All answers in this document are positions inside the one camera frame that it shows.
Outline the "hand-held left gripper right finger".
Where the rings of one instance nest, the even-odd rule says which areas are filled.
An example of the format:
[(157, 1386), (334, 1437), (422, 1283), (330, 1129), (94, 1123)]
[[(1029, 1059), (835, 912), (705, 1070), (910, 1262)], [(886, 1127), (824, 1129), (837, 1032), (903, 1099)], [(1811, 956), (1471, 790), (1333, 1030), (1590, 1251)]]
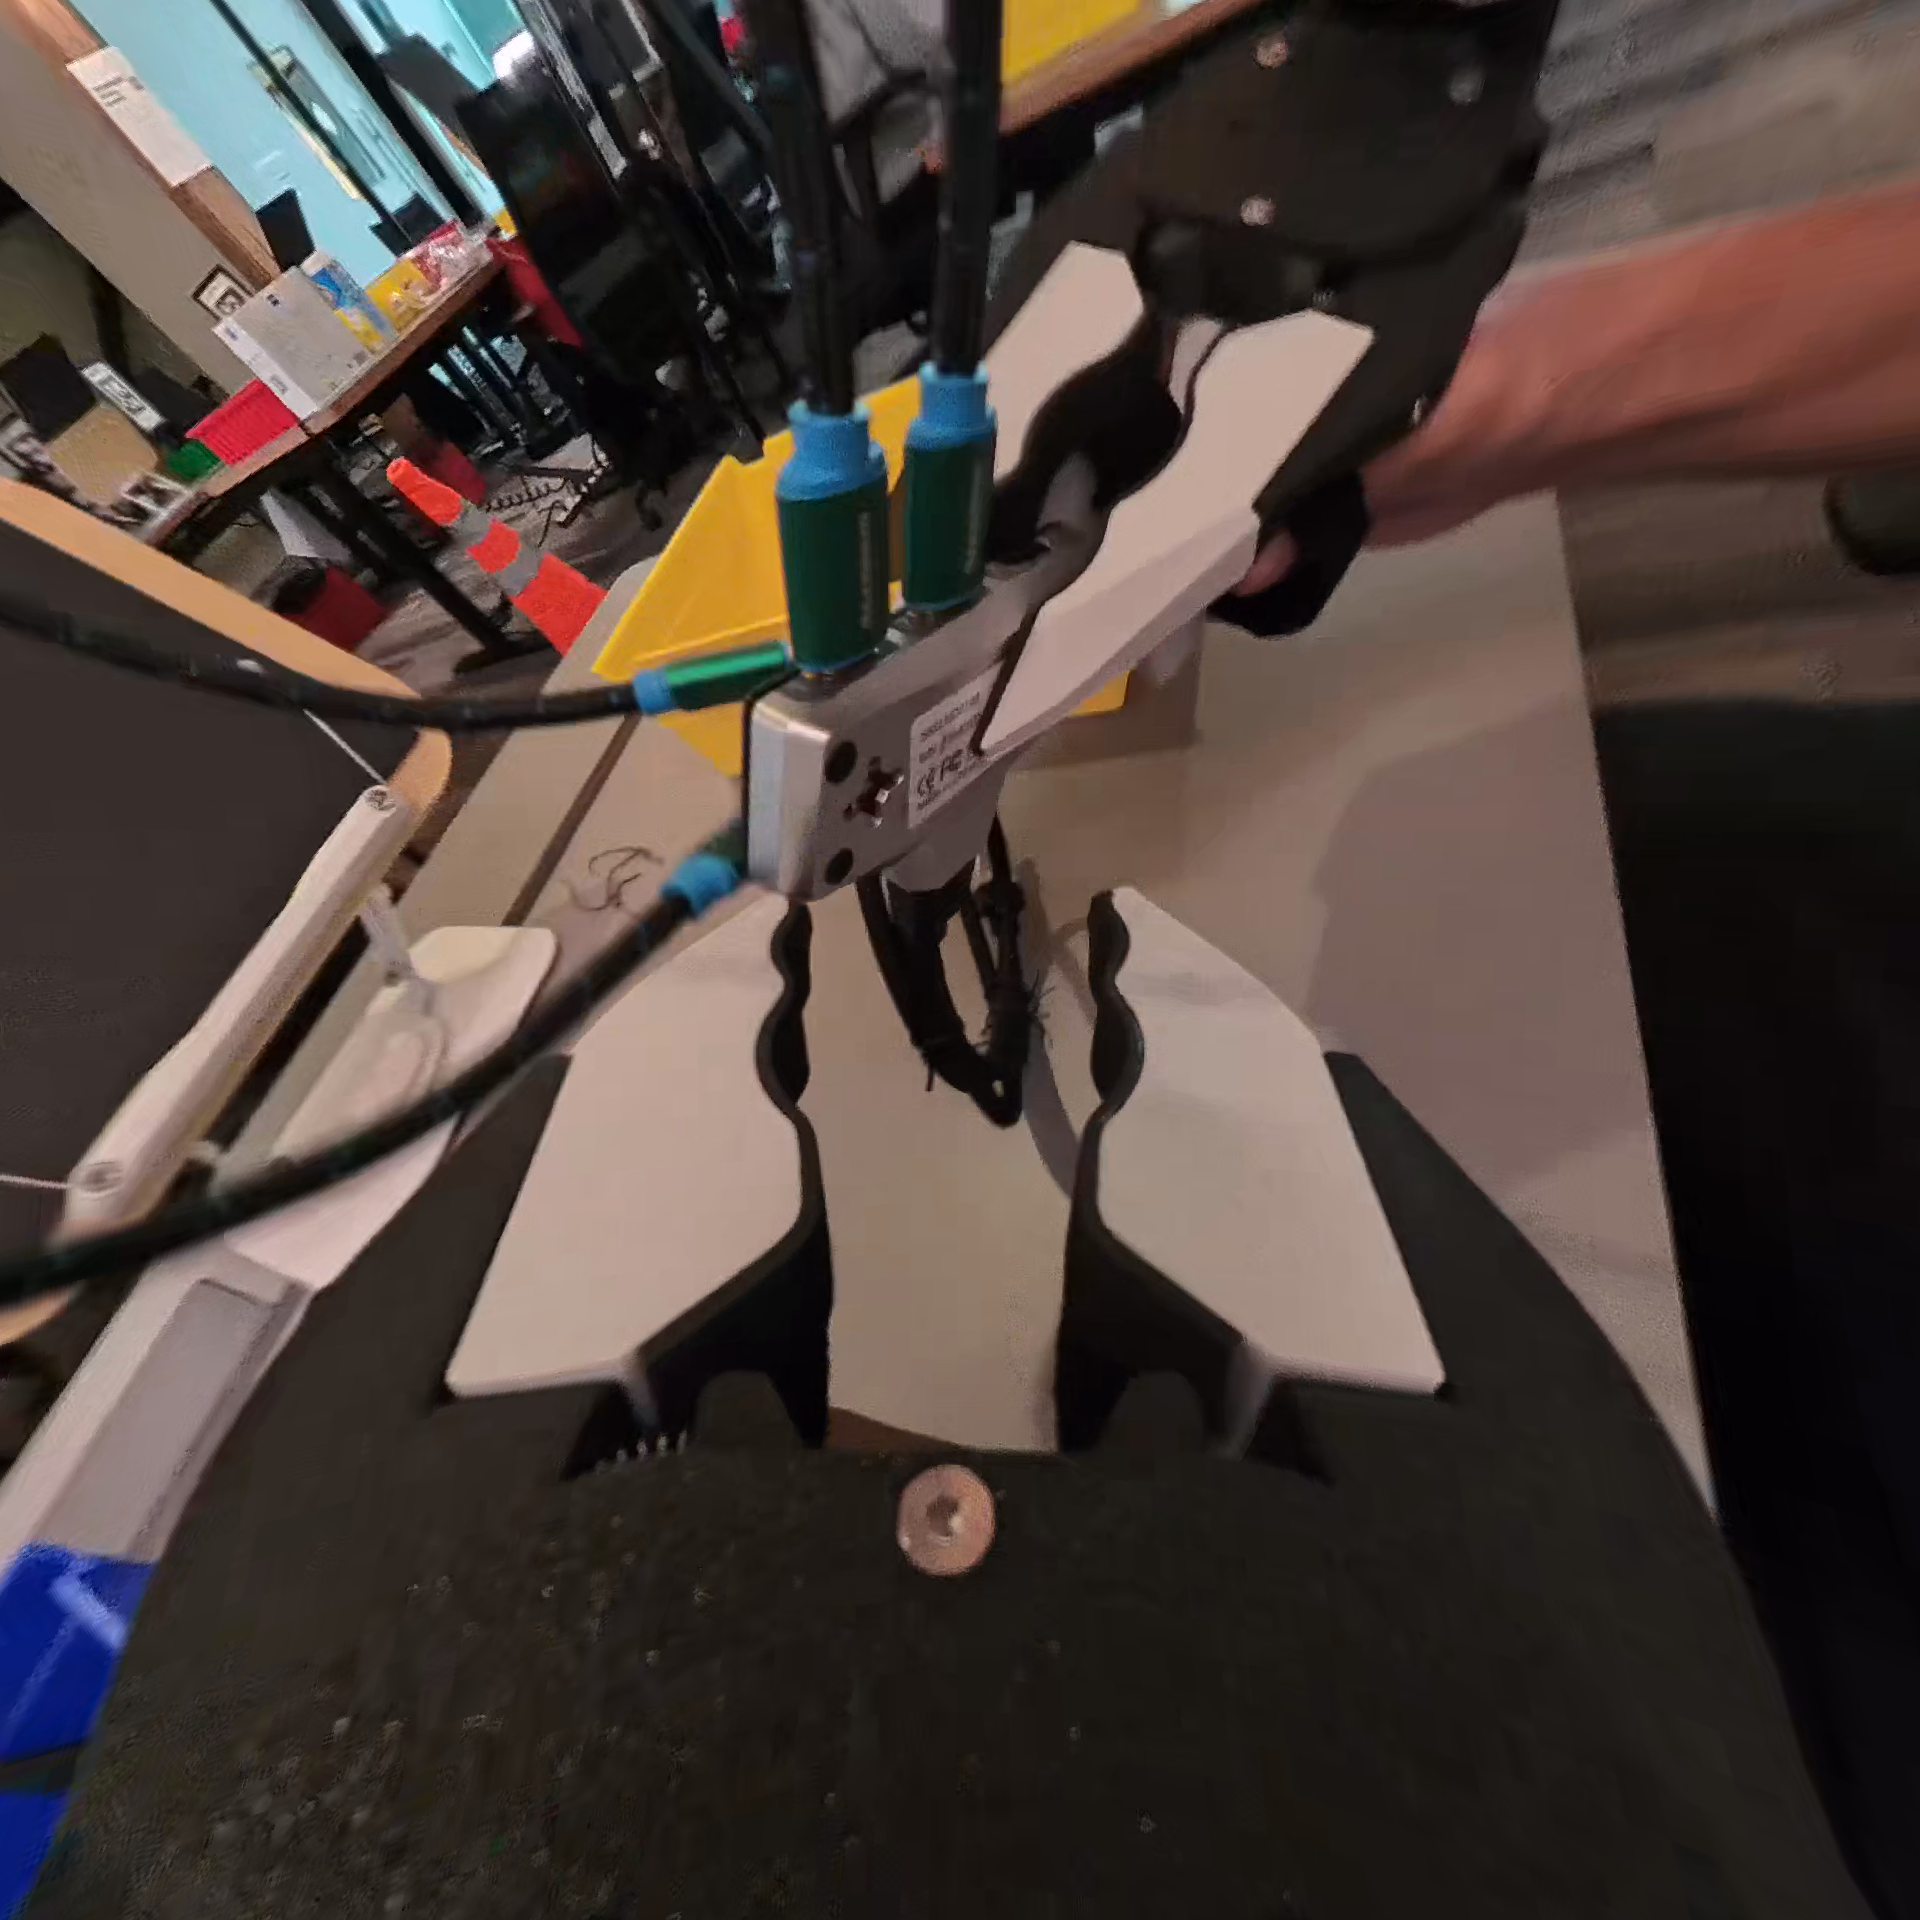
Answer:
[(1132, 886), (1091, 901), (1085, 937), (1060, 1453), (1161, 1376), (1215, 1454), (1305, 1454), (1298, 1386), (1431, 1400), (1444, 1362), (1313, 1030)]

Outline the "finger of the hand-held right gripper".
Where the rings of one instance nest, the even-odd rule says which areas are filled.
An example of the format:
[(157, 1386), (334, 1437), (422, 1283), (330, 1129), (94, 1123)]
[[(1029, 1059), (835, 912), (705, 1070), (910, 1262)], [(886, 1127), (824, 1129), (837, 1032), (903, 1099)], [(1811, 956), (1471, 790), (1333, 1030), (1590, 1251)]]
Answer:
[(991, 560), (1077, 579), (1225, 579), (1259, 494), (1354, 383), (1371, 328), (1327, 310), (1177, 328), (1140, 307), (1023, 307), (991, 345)]
[(998, 641), (972, 732), (982, 760), (1018, 754), (1234, 587), (1259, 546), (1247, 506), (1171, 537), (1119, 510), (1057, 506), (1034, 558), (989, 569), (977, 616)]

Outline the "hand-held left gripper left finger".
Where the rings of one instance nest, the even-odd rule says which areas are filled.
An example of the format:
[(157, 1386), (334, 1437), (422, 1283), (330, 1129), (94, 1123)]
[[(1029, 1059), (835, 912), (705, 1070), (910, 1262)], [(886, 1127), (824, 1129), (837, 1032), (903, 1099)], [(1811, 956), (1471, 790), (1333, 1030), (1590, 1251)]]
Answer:
[(812, 921), (755, 898), (571, 1047), (446, 1367), (458, 1400), (616, 1386), (647, 1438), (761, 1376), (798, 1443), (830, 1416), (833, 1262), (804, 1116)]

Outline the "black silver video switch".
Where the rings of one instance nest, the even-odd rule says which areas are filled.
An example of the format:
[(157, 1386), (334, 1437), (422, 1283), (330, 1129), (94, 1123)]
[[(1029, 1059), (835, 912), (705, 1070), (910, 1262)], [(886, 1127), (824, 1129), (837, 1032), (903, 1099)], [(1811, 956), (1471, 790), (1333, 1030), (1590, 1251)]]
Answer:
[(746, 706), (746, 876), (817, 902), (884, 878), (926, 895), (985, 849), (1023, 747), (982, 747), (996, 691), (1040, 609), (1085, 566), (1091, 532), (1057, 520), (1037, 554), (991, 566), (961, 609), (898, 609), (873, 656), (794, 675)]

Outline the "yellow plastic bin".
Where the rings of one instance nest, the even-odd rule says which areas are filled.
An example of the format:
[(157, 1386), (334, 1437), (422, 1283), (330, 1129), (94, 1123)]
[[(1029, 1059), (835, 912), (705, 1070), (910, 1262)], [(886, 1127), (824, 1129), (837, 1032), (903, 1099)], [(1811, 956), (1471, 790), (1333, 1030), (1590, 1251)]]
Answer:
[[(888, 581), (898, 612), (955, 612), (980, 587), (991, 501), (996, 414), (987, 373), (923, 364), (864, 396), (889, 483)], [(778, 476), (794, 452), (781, 431), (751, 463), (724, 459), (613, 620), (592, 669), (628, 682), (676, 664), (767, 650), (787, 638)]]

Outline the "blue plastic bin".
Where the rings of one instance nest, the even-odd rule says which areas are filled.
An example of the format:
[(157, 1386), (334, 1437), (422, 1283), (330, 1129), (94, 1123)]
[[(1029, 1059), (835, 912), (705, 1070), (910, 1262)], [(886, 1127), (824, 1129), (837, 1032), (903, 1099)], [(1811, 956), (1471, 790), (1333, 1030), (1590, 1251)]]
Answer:
[(2, 1914), (20, 1914), (123, 1658), (154, 1562), (37, 1543), (2, 1581)]

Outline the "person's right forearm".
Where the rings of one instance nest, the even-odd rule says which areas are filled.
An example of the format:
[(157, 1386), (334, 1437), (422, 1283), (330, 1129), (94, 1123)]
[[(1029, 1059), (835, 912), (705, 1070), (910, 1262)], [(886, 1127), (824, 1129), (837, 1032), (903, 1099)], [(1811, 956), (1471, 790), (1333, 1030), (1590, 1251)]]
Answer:
[(1915, 465), (1912, 178), (1597, 255), (1496, 318), (1504, 498)]

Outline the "grey desk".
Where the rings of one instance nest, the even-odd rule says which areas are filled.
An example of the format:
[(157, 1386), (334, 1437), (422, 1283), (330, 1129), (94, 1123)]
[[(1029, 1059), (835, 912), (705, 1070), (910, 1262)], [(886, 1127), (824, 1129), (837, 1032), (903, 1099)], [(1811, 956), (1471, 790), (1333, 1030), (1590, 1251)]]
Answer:
[[(1548, 1261), (1713, 1505), (1557, 513), (1362, 558), (1303, 638), (1212, 626), (1001, 794), (1042, 1032), (1006, 1131), (923, 1068), (851, 890), (809, 911), (801, 1111), (828, 1195), (828, 1402), (877, 1437), (1056, 1451), (1088, 914), (1134, 888), (1374, 1070)], [(141, 1279), (3, 1483), (29, 1545), (152, 1562), (299, 1311), (425, 1142)]]

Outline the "person's right hand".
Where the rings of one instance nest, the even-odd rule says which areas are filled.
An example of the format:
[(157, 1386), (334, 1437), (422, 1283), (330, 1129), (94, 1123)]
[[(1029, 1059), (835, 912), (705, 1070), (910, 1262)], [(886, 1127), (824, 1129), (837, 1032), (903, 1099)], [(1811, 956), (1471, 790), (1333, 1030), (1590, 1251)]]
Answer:
[(1401, 551), (1524, 494), (1500, 396), (1457, 374), (1431, 414), (1357, 471), (1364, 551)]

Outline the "person's dark clothing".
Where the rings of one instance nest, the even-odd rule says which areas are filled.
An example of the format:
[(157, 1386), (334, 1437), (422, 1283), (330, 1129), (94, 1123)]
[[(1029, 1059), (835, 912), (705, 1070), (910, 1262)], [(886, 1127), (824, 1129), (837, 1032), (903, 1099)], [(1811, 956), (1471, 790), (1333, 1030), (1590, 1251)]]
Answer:
[(1715, 1510), (1846, 1864), (1918, 1912), (1918, 706), (1595, 763)]

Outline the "orange traffic cone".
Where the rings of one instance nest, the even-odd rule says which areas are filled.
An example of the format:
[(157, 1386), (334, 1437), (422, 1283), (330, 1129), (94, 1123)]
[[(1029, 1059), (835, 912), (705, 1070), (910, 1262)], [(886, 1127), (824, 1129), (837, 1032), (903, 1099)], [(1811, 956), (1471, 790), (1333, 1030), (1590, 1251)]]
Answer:
[(562, 656), (571, 652), (605, 602), (603, 589), (410, 459), (387, 461), (385, 480), (492, 579), (539, 641)]

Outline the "black board on white stand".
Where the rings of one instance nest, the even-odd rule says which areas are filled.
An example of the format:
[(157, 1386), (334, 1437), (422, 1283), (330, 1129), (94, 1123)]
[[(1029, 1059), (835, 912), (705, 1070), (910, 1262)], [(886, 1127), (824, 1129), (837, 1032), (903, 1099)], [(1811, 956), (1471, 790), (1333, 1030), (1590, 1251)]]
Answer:
[(405, 933), (416, 701), (3, 485), (3, 1272), (322, 1154), (503, 1047), (547, 933)]

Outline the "wooden work table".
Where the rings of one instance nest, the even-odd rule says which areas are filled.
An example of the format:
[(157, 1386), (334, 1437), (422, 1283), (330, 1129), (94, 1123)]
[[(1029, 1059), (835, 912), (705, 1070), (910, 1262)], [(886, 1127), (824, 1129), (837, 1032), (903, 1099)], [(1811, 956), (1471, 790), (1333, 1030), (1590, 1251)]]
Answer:
[(383, 414), (410, 376), (435, 364), (455, 337), (476, 324), (500, 279), (500, 263), (483, 256), (465, 277), (444, 282), (418, 322), (381, 348), (340, 396), (241, 459), (212, 469), (155, 518), (141, 543), (179, 565), (196, 565), (208, 544), (249, 515), (268, 493), (307, 493), (315, 498), (315, 517), (376, 572), (420, 591), (467, 637), (473, 650), (464, 667), (473, 661), (512, 663), (535, 652), (535, 641), (512, 637), (498, 614), (476, 604), (438, 569), (435, 554), (447, 544), (444, 537), (432, 535), (427, 544), (418, 544), (387, 518), (378, 501), (361, 493), (344, 452), (346, 441)]

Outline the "red plastic bin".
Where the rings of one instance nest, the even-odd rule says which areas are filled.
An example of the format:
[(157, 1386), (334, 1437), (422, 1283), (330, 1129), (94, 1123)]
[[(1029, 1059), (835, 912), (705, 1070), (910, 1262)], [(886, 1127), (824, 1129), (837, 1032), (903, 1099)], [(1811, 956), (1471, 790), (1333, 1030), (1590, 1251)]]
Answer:
[(303, 438), (299, 417), (269, 384), (251, 379), (194, 422), (184, 438), (222, 469), (240, 469), (289, 434)]

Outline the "white cardboard box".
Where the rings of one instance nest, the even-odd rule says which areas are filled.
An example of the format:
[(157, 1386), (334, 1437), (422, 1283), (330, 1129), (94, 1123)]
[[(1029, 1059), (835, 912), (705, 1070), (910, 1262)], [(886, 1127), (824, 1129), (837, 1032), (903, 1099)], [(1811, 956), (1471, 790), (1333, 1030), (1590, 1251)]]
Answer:
[(344, 400), (378, 363), (376, 347), (299, 267), (217, 318), (212, 337), (299, 422)]

